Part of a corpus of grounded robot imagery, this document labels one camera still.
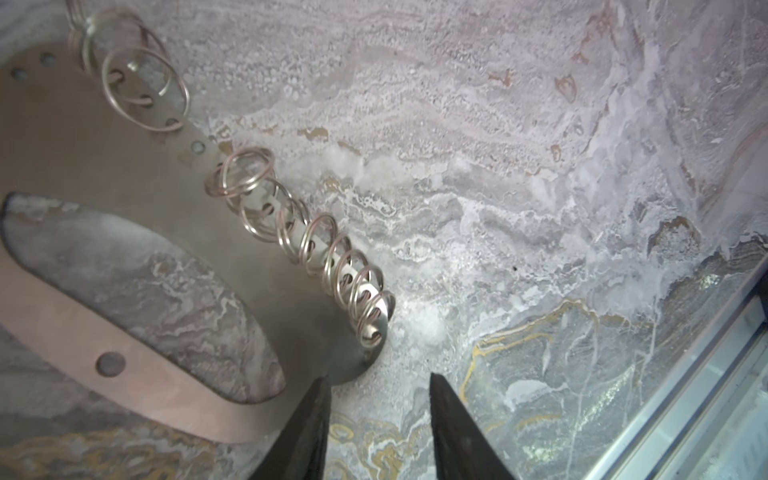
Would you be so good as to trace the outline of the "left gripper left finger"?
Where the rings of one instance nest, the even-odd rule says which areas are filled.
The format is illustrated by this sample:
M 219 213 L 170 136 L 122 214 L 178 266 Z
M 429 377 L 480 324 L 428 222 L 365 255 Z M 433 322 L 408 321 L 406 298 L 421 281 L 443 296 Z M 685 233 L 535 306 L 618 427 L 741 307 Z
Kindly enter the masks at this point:
M 331 401 L 328 378 L 316 378 L 250 479 L 323 479 Z

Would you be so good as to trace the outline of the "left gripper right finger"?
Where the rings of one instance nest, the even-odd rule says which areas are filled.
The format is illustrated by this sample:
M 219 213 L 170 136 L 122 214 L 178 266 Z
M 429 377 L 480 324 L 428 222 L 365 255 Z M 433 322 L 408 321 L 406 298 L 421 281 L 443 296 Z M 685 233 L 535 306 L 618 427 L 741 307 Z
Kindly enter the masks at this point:
M 429 397 L 438 479 L 515 479 L 443 375 L 430 374 Z

